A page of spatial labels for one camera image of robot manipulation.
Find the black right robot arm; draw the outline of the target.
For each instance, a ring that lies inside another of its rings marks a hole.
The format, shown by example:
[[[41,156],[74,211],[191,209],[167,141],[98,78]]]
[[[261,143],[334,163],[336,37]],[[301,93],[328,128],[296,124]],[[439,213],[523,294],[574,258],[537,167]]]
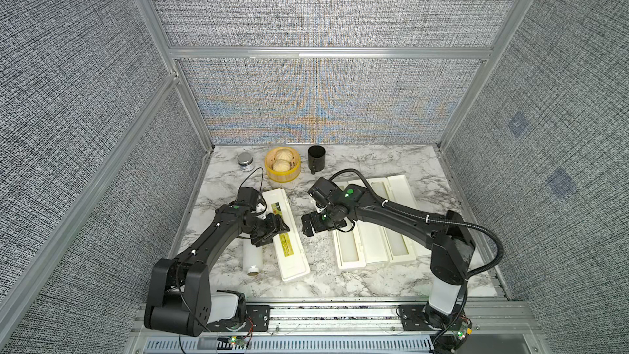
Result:
[[[345,188],[319,178],[308,190],[316,211],[301,217],[302,231],[312,237],[324,231],[341,231],[359,221],[401,234],[431,252],[432,292],[424,306],[424,322],[445,329],[462,314],[456,303],[463,298],[475,243],[460,215],[449,211],[432,215],[381,197],[363,182]]]

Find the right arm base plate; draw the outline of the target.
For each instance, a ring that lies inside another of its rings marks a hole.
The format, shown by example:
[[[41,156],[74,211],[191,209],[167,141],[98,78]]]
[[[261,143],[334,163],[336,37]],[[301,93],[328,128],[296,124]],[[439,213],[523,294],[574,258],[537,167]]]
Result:
[[[404,331],[435,331],[445,327],[454,331],[466,331],[472,328],[472,321],[461,311],[460,304],[455,304],[453,312],[449,316],[430,311],[424,312],[427,303],[412,303],[400,305],[396,308],[396,314],[400,318]]]

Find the white wrap dispenser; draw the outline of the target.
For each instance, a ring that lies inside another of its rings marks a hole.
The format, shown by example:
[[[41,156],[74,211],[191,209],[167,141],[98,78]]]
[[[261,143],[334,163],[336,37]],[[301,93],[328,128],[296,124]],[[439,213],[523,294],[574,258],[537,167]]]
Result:
[[[288,232],[273,238],[278,268],[283,282],[297,280],[311,273],[311,268],[297,230],[293,211],[284,189],[278,188],[263,193],[267,211],[280,216],[288,226]]]
[[[411,211],[417,203],[409,181],[404,175],[394,175],[369,180],[375,193],[385,201],[383,212],[393,223],[382,226],[387,250],[392,264],[409,263],[418,257],[429,257],[431,250],[418,243],[408,234],[413,227]]]
[[[358,270],[365,268],[368,265],[379,265],[390,262],[390,256],[387,250],[385,234],[382,226],[357,221],[353,230],[357,232],[357,242],[361,255],[361,263],[360,265],[350,268],[344,268],[341,265],[337,234],[342,231],[336,230],[332,232],[337,268],[339,270]]]

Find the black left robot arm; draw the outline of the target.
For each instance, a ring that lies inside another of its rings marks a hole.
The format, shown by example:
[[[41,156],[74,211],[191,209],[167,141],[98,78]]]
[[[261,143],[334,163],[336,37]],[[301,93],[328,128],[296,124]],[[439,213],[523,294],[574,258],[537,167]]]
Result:
[[[220,206],[200,237],[173,258],[152,268],[144,325],[148,329],[198,337],[211,326],[239,329],[247,322],[245,296],[224,290],[211,292],[209,275],[226,247],[241,234],[263,247],[289,231],[279,215],[261,218],[260,191],[242,187],[236,199]]]

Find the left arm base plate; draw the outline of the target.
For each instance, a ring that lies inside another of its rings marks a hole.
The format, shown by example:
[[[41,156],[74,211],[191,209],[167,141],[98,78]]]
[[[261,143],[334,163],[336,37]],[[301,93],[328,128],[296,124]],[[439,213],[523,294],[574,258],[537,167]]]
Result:
[[[237,310],[236,315],[227,320],[213,321],[207,324],[209,332],[245,334],[267,332],[270,323],[270,306],[246,305]]]

